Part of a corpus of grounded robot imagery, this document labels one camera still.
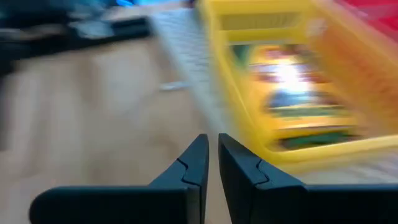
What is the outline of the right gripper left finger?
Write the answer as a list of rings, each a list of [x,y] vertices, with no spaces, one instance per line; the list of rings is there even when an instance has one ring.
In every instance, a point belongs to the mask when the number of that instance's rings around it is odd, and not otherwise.
[[[36,196],[34,224],[204,223],[209,141],[198,135],[148,185],[56,187]]]

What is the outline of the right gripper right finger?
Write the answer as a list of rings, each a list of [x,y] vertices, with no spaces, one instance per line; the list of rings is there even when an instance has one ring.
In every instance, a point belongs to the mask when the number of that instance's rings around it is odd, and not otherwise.
[[[397,223],[396,184],[308,185],[218,136],[232,223]]]

